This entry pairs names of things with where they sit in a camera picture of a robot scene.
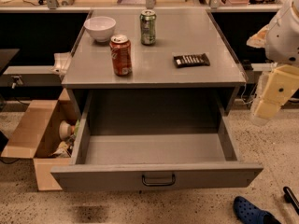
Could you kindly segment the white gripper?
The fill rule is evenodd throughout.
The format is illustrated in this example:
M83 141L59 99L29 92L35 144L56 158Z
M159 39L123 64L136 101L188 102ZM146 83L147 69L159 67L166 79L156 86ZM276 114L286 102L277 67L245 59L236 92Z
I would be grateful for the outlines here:
M250 121L257 126L267 124L299 89L299 68L282 65L270 74L262 72L250 108Z

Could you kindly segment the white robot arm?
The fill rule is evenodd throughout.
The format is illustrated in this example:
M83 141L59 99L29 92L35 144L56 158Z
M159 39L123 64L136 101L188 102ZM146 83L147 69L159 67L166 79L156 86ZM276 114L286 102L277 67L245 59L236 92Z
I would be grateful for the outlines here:
M264 48L266 58L277 64L261 74L250 109L251 122L262 126L299 90L299 0L287 0L247 45Z

